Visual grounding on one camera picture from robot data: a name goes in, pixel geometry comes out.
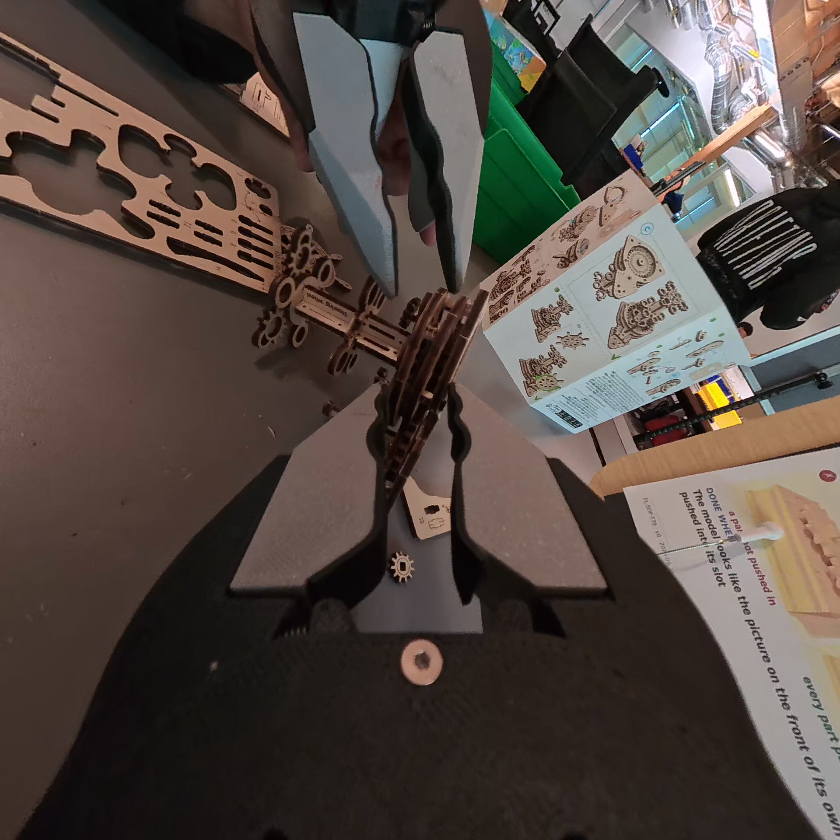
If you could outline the green plastic bin stack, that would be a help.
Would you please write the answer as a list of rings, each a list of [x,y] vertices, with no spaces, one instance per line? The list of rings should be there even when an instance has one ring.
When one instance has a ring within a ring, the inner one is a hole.
[[[473,240],[504,264],[581,198],[563,183],[561,169],[518,112],[525,91],[498,47],[490,48],[490,105]]]

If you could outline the wooden mechanical model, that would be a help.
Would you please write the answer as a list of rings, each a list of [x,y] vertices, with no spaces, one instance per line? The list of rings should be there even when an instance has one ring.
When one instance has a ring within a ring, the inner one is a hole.
[[[269,285],[269,306],[258,319],[256,348],[286,340],[299,347],[312,324],[341,340],[328,363],[331,375],[349,373],[361,352],[385,366],[375,381],[387,393],[385,489],[392,505],[444,410],[449,386],[472,344],[488,295],[474,301],[446,289],[406,305],[398,324],[380,314],[385,294],[369,277],[353,306],[329,289],[340,258],[317,244],[312,226],[284,227],[279,266]]]

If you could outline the colourful picture box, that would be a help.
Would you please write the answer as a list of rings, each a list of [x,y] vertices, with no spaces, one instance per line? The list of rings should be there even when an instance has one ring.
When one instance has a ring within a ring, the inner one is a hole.
[[[546,71],[545,59],[497,10],[483,7],[482,11],[495,50],[494,73],[511,89],[518,85],[523,96],[529,94]]]

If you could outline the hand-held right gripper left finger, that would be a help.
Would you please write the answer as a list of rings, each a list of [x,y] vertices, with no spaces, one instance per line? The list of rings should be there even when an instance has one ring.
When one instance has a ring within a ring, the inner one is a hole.
[[[355,607],[385,572],[387,400],[372,385],[297,446],[230,584]]]

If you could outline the black chair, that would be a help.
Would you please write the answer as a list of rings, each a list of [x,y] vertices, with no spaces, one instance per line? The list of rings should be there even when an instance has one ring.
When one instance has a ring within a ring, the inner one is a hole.
[[[669,87],[659,69],[630,70],[592,28],[581,24],[517,110],[561,169],[561,181],[585,199],[629,169],[614,135],[654,92]]]

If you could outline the small wooden part sheet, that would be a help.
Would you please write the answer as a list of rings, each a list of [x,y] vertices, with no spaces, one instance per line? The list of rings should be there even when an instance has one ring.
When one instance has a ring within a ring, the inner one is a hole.
[[[426,540],[451,530],[449,497],[438,497],[421,490],[414,478],[407,478],[402,498],[415,539]]]

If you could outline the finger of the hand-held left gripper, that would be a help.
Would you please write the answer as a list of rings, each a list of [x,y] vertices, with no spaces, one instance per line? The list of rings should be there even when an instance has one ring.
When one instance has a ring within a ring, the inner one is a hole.
[[[402,103],[411,155],[409,217],[419,233],[435,226],[447,288],[458,292],[469,263],[484,149],[462,33],[436,29],[416,45]]]
[[[369,274],[388,298],[398,288],[396,221],[378,140],[396,92],[404,47],[357,39],[326,14],[294,14],[314,128],[310,159]]]

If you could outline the pale blue model kit box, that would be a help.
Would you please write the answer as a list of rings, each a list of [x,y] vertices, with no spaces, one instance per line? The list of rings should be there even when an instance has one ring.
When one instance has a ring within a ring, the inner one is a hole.
[[[671,216],[633,171],[480,288],[484,334],[515,386],[571,434],[750,361]]]

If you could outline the black rod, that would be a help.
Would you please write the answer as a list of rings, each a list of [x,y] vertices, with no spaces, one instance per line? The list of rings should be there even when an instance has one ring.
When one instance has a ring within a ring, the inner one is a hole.
[[[745,408],[754,404],[769,401],[771,398],[780,396],[786,392],[805,387],[807,385],[814,385],[819,390],[825,390],[833,387],[832,379],[839,375],[839,364],[832,365],[824,370],[814,371],[804,376],[797,377],[793,380],[785,381],[770,388],[764,388],[753,395],[737,400],[734,403],[725,406],[714,408],[710,411],[690,416],[682,421],[673,423],[666,427],[646,432],[644,434],[636,435],[634,440],[637,443],[646,442],[653,438],[663,436],[668,433],[679,431],[682,429],[692,429],[695,426],[700,426],[703,423],[709,422],[725,413],[736,412],[741,408]]]

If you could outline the printed instruction sheet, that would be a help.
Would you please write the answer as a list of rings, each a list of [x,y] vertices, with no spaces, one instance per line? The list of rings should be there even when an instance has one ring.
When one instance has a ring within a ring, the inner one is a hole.
[[[623,492],[820,838],[839,837],[839,449]]]

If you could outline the person's left hand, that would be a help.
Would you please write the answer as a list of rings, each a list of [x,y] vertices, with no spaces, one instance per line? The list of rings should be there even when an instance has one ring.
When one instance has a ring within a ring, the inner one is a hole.
[[[411,144],[401,100],[394,99],[378,140],[384,192],[407,195],[411,184]]]

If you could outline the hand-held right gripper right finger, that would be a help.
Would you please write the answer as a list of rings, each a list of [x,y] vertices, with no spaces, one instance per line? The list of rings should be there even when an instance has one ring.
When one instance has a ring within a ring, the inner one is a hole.
[[[543,452],[460,384],[449,387],[448,425],[460,601],[605,594],[604,575]]]

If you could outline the large wooden part sheet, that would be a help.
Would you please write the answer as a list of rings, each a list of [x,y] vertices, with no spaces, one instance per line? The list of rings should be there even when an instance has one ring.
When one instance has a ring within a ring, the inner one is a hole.
[[[133,189],[121,203],[120,219],[101,209],[69,213],[36,194],[23,175],[2,174],[2,201],[30,212],[120,242],[211,277],[267,292],[281,257],[277,190],[200,143],[49,60],[10,35],[1,35],[2,52],[29,65],[54,85],[47,98],[34,96],[23,108],[2,99],[2,160],[12,159],[13,142],[36,140],[68,150],[77,138],[97,142],[99,174]],[[234,207],[225,208],[204,190],[194,192],[197,208],[179,204],[172,179],[131,169],[119,149],[120,137],[134,133],[157,152],[188,153],[196,172],[227,177]]]

